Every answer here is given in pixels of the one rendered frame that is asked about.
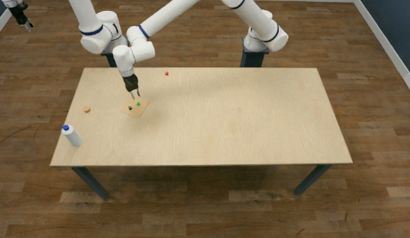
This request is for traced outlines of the tan square mat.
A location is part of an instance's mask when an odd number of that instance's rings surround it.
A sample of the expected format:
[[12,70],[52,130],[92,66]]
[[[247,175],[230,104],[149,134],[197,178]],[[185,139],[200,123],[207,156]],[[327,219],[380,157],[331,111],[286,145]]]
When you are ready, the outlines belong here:
[[[137,104],[136,104],[136,102],[140,102],[140,106],[138,106]],[[135,117],[135,118],[139,118],[140,117],[140,115],[143,113],[143,111],[145,110],[145,108],[148,106],[148,102],[146,102],[146,101],[143,101],[143,100],[141,100],[141,99],[138,99],[138,98],[136,98],[135,97],[135,99],[133,100],[133,98],[131,97],[127,102],[126,102],[126,104],[124,105],[124,107],[120,110],[120,112],[123,112],[123,113],[126,113],[126,114],[128,114],[128,115],[130,115],[130,116],[133,116],[133,117]],[[131,107],[132,107],[132,109],[130,110],[129,108],[128,108],[128,106],[130,106],[131,105]]]

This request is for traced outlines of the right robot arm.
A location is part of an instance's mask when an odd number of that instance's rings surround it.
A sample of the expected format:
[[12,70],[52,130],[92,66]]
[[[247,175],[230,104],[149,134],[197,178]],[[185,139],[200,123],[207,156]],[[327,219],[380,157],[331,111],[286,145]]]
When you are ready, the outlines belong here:
[[[95,14],[90,0],[69,0],[80,23],[81,44],[87,51],[100,54],[113,53],[117,46],[127,46],[116,13],[104,11]],[[104,28],[105,29],[104,29]]]

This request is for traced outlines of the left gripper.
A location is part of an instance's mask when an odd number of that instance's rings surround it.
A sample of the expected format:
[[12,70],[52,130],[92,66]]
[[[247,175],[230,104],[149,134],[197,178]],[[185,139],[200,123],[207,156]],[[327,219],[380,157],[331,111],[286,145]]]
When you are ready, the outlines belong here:
[[135,99],[135,98],[133,96],[132,91],[135,90],[135,89],[137,89],[137,94],[140,97],[139,89],[138,89],[139,88],[139,86],[138,86],[139,81],[138,81],[138,78],[137,78],[137,76],[135,75],[134,72],[135,72],[134,67],[133,67],[132,70],[130,70],[128,72],[119,71],[119,73],[122,76],[122,79],[125,83],[125,88],[129,93],[131,93],[131,96],[132,96],[133,99]]

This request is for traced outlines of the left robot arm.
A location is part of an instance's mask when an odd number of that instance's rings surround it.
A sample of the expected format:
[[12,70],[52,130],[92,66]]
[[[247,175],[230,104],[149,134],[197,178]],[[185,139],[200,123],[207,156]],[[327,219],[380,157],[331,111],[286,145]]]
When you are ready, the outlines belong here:
[[[130,27],[126,35],[132,47],[123,45],[113,49],[118,70],[128,72],[133,69],[133,63],[154,57],[154,47],[146,40],[199,1],[172,0],[138,27]],[[285,46],[288,35],[272,20],[272,13],[261,10],[253,0],[222,1],[250,26],[244,40],[244,46],[248,50],[260,52],[269,47],[276,52]]]

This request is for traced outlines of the white plastic bottle with blue cap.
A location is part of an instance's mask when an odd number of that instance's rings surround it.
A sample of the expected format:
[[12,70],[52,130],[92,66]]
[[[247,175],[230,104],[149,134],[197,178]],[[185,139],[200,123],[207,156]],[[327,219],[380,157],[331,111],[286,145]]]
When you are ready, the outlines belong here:
[[[63,130],[64,129],[64,130]],[[79,136],[77,131],[71,125],[64,125],[62,129],[63,135],[70,141],[70,143],[77,147],[83,142],[83,139]]]

